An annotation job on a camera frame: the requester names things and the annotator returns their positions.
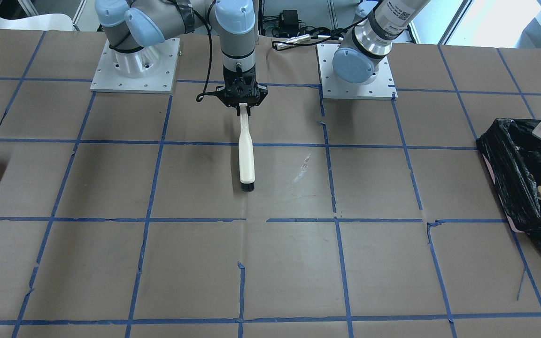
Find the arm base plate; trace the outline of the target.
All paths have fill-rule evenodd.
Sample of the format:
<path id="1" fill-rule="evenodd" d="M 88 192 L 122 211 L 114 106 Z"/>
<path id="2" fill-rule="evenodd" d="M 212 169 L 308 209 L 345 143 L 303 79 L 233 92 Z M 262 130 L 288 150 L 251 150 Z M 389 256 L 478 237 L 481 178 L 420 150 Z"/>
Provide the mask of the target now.
<path id="1" fill-rule="evenodd" d="M 90 89 L 93 92 L 172 94 L 181 41 L 124 54 L 104 45 Z"/>
<path id="2" fill-rule="evenodd" d="M 337 44 L 317 45 L 324 98 L 391 100 L 398 98 L 388 58 L 371 60 Z"/>

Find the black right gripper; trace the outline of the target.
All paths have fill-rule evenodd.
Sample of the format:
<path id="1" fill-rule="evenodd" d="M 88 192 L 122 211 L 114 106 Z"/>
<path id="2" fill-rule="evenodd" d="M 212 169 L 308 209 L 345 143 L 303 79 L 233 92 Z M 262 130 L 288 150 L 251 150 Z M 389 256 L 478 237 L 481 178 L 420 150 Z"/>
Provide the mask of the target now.
<path id="1" fill-rule="evenodd" d="M 224 85 L 217 86 L 214 95 L 227 107 L 234 107 L 238 117 L 242 115 L 239 104 L 246 103 L 247 116 L 251 117 L 252 108 L 260 105 L 268 95 L 267 86 L 259 84 L 256 75 L 256 66 L 236 71 L 224 67 Z"/>

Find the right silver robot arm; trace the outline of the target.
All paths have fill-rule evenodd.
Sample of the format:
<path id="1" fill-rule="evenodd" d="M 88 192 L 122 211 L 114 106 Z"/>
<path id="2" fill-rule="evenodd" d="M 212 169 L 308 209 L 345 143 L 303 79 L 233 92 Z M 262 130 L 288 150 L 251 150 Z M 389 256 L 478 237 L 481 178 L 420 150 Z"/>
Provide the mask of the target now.
<path id="1" fill-rule="evenodd" d="M 257 82 L 257 14 L 251 0 L 97 0 L 94 8 L 107 46 L 93 92 L 170 93 L 182 34 L 204 27 L 219 36 L 224 85 L 198 94 L 249 113 L 268 88 Z"/>

